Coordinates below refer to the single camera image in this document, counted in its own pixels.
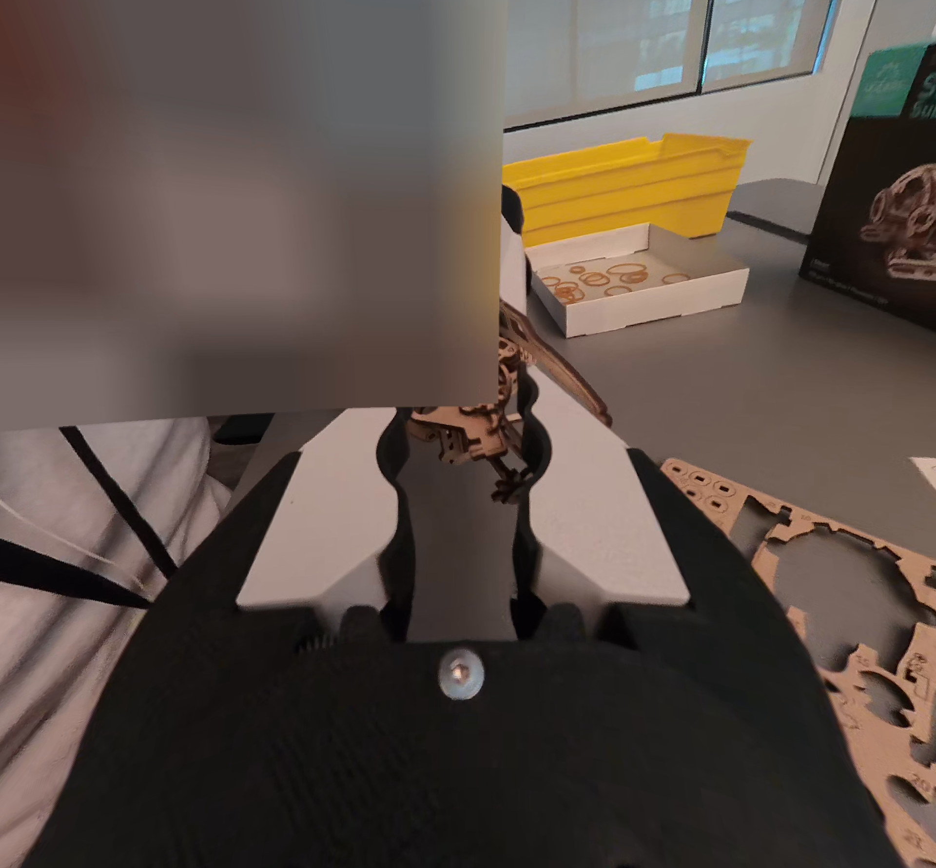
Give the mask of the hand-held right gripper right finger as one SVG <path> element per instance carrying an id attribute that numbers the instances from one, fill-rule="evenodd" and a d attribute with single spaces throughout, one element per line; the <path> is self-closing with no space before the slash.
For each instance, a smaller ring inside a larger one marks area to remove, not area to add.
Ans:
<path id="1" fill-rule="evenodd" d="M 586 633 L 617 604 L 683 607 L 690 593 L 630 448 L 538 369 L 521 374 L 521 453 L 512 622 L 532 638 L 546 611 L 572 604 Z"/>

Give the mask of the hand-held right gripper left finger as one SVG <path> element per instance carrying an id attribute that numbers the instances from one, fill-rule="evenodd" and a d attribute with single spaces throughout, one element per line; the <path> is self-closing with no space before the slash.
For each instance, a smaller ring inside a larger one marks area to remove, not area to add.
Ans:
<path id="1" fill-rule="evenodd" d="M 345 613 L 377 610 L 404 641 L 414 598 L 414 534 L 399 476 L 408 410 L 350 408 L 306 442 L 240 593 L 247 612 L 311 609 L 337 633 Z"/>

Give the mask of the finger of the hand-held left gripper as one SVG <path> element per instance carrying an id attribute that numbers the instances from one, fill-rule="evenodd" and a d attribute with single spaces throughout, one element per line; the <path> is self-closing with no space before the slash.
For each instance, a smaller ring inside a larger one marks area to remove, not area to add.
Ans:
<path id="1" fill-rule="evenodd" d="M 502 185 L 502 301 L 526 307 L 531 268 L 522 241 L 524 214 L 519 194 Z"/>

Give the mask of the wooden mechanical model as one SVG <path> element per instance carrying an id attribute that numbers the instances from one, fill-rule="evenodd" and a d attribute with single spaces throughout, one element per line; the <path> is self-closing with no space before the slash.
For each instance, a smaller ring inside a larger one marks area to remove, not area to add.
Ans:
<path id="1" fill-rule="evenodd" d="M 492 404 L 418 407 L 407 429 L 423 441 L 439 441 L 439 458 L 447 464 L 485 461 L 497 473 L 492 499 L 516 504 L 521 491 L 532 485 L 532 465 L 522 451 L 524 414 L 508 406 L 520 398 L 521 375 L 533 368 L 549 375 L 568 395 L 606 427 L 613 423 L 607 406 L 587 380 L 536 331 L 527 316 L 500 301 L 498 394 Z"/>

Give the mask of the wooden cutout parts sheet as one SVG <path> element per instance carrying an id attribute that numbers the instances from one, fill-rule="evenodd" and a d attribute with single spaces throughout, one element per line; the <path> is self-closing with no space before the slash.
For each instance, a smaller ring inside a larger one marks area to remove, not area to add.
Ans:
<path id="1" fill-rule="evenodd" d="M 662 470 L 783 607 L 903 863 L 934 866 L 934 559 L 682 460 Z"/>

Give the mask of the dark model kit box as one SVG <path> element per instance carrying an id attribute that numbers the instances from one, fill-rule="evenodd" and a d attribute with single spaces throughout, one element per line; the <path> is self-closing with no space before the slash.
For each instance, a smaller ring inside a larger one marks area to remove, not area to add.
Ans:
<path id="1" fill-rule="evenodd" d="M 849 120 L 799 276 L 934 331 L 934 104 Z"/>

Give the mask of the pile of rubber bands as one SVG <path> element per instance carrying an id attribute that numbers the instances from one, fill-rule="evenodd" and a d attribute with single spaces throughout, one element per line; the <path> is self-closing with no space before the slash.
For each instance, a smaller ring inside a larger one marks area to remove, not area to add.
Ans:
<path id="1" fill-rule="evenodd" d="M 595 259 L 547 267 L 537 279 L 559 303 L 568 305 L 666 288 L 694 277 L 666 262 L 646 257 L 617 263 Z"/>

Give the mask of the yellow plastic bin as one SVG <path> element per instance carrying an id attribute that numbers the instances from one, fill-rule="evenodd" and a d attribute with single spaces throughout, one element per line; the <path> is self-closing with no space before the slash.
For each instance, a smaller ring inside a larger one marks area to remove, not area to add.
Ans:
<path id="1" fill-rule="evenodd" d="M 529 248 L 642 224 L 696 239 L 721 231 L 751 144 L 667 133 L 511 163 L 502 180 Z"/>

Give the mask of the white cardboard box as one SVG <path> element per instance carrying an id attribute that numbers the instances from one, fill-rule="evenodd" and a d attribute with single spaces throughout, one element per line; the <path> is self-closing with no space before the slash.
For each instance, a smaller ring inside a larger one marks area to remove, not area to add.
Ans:
<path id="1" fill-rule="evenodd" d="M 690 240 L 670 230 L 640 224 L 526 250 L 532 267 L 532 290 L 567 338 L 600 335 L 655 321 L 691 316 L 742 302 L 750 276 L 748 266 L 723 252 L 709 239 Z M 693 280 L 626 296 L 561 304 L 537 275 L 545 268 L 595 259 L 660 260 Z"/>

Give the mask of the window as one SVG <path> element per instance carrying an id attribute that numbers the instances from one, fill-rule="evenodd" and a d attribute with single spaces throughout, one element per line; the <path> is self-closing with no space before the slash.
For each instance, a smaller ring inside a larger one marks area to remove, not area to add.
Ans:
<path id="1" fill-rule="evenodd" d="M 837 0 L 509 0 L 506 128 L 813 74 Z"/>

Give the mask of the person's white sweatshirt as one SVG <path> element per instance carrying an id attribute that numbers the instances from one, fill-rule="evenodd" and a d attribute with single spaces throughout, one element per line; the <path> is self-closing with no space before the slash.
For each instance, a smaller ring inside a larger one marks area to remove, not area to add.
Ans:
<path id="1" fill-rule="evenodd" d="M 206 417 L 2 432 L 2 540 L 153 599 L 167 579 L 79 457 L 83 440 L 179 566 L 230 490 L 209 474 Z M 139 611 L 2 584 L 1 859 L 20 866 L 67 778 Z"/>

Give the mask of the green cardboard box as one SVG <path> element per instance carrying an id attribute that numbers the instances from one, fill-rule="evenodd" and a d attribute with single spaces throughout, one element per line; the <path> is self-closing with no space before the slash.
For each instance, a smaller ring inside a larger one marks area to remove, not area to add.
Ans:
<path id="1" fill-rule="evenodd" d="M 850 118 L 897 118 L 930 43 L 873 52 L 864 67 Z"/>

